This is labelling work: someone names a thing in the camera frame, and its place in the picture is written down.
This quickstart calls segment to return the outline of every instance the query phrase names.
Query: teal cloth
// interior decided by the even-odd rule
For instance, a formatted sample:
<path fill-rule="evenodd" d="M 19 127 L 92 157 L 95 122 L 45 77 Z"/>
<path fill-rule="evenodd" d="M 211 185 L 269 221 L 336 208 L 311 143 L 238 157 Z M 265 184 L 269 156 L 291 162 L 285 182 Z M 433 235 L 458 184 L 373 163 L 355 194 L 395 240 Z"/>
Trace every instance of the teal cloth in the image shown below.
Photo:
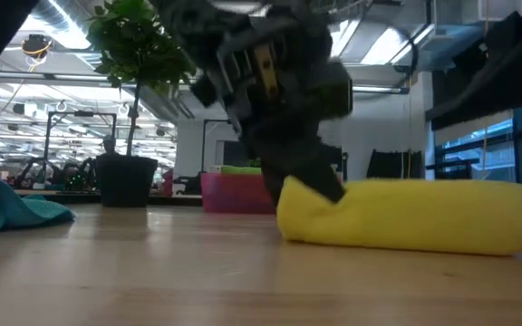
<path fill-rule="evenodd" d="M 55 225 L 72 221 L 68 207 L 46 201 L 42 196 L 20 198 L 0 180 L 0 231 L 25 227 Z"/>

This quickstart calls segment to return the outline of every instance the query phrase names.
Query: potted plant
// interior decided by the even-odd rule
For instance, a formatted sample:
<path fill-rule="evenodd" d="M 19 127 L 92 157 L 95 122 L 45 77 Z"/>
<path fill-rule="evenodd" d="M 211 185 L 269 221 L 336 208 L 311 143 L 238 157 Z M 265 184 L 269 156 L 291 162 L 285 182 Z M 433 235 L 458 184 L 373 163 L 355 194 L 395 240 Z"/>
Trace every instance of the potted plant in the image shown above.
<path fill-rule="evenodd" d="M 95 71 L 108 75 L 115 88 L 136 82 L 134 104 L 128 113 L 126 156 L 101 155 L 96 163 L 102 204 L 146 206 L 158 162 L 131 155 L 140 89 L 146 86 L 168 95 L 181 81 L 189 83 L 196 68 L 144 0 L 113 0 L 94 7 L 94 11 L 87 38 L 101 52 L 101 65 Z"/>

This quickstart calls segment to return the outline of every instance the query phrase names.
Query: wooden table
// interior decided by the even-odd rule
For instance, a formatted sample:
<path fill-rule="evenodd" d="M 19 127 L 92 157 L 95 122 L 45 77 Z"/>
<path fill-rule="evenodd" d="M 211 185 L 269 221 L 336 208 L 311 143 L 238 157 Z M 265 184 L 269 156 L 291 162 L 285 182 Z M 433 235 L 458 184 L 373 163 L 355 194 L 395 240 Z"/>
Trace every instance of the wooden table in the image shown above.
<path fill-rule="evenodd" d="M 290 244 L 272 216 L 75 206 L 0 234 L 0 326 L 522 326 L 522 255 Z"/>

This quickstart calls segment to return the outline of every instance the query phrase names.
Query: pink bin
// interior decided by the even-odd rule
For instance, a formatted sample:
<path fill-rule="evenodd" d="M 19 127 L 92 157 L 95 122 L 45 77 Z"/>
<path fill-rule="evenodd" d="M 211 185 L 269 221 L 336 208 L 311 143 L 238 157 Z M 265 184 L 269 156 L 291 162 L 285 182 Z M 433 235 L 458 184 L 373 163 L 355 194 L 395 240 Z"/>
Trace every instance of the pink bin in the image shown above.
<path fill-rule="evenodd" d="M 207 213 L 276 213 L 261 175 L 203 173 L 200 186 Z"/>

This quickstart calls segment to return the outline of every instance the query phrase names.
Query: tree trunk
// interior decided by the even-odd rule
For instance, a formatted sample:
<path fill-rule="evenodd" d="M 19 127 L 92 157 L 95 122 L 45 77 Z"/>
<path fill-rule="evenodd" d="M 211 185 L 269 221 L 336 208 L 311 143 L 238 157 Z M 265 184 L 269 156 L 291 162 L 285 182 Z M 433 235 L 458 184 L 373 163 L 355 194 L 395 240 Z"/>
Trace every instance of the tree trunk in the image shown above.
<path fill-rule="evenodd" d="M 130 117 L 130 131 L 128 132 L 128 144 L 126 147 L 126 155 L 132 156 L 132 141 L 134 140 L 134 130 L 136 129 L 136 118 L 138 118 L 138 102 L 140 100 L 140 81 L 136 83 L 136 90 L 134 91 L 134 105 L 128 111 Z"/>

